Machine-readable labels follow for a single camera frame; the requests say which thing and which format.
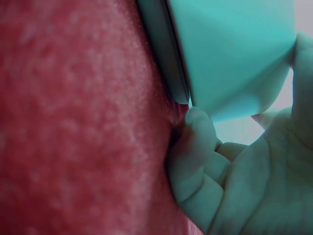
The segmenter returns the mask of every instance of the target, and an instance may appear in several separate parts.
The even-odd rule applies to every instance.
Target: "teal object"
[[[173,98],[214,121],[265,111],[290,71],[293,0],[137,0]]]

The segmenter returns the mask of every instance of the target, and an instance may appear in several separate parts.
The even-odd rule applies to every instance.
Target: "light background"
[[[295,8],[297,30],[313,36],[313,0],[295,0]],[[290,71],[281,93],[271,108],[284,109],[292,105],[292,75]],[[252,144],[263,133],[263,129],[251,117],[215,123],[215,128],[223,142]]]

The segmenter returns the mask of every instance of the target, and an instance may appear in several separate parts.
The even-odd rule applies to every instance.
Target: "fingernail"
[[[187,125],[192,125],[194,122],[200,119],[209,119],[206,112],[199,109],[198,107],[192,107],[188,110],[186,116],[185,116],[185,123]]]

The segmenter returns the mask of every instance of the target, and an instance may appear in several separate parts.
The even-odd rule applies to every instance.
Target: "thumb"
[[[313,148],[313,39],[299,34],[293,63],[293,131]]]

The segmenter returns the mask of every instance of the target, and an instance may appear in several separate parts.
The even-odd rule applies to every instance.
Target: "hand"
[[[305,35],[293,70],[293,107],[255,116],[266,130],[251,146],[221,143],[198,108],[177,127],[172,192],[205,234],[313,234],[313,40]]]

